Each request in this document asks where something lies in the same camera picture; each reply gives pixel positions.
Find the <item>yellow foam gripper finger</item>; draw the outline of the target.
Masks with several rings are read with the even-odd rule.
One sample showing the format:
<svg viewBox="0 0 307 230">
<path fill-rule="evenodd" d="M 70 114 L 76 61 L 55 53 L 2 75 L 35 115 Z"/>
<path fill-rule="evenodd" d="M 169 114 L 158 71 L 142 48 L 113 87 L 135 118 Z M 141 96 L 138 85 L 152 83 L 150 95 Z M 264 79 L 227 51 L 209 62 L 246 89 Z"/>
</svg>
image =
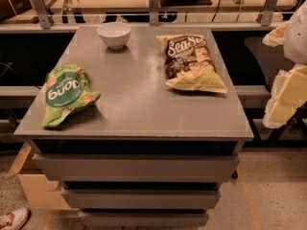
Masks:
<svg viewBox="0 0 307 230">
<path fill-rule="evenodd" d="M 284 22 L 278 25 L 275 29 L 265 35 L 262 42 L 267 46 L 276 47 L 284 43 L 285 31 L 288 26 L 288 22 Z"/>
<path fill-rule="evenodd" d="M 307 102 L 307 65 L 296 64 L 291 70 L 280 70 L 274 79 L 271 98 L 265 108 L 263 125 L 280 128 Z"/>
</svg>

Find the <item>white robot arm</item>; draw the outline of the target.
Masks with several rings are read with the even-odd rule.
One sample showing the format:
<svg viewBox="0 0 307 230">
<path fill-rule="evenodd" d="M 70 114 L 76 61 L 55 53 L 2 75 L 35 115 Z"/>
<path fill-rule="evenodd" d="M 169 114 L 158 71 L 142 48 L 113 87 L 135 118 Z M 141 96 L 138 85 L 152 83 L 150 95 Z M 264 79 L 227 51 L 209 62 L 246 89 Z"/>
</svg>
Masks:
<svg viewBox="0 0 307 230">
<path fill-rule="evenodd" d="M 263 43 L 282 45 L 284 57 L 295 64 L 289 71 L 278 72 L 265 108 L 264 126 L 280 128 L 307 102 L 307 1 L 289 21 L 267 34 Z"/>
</svg>

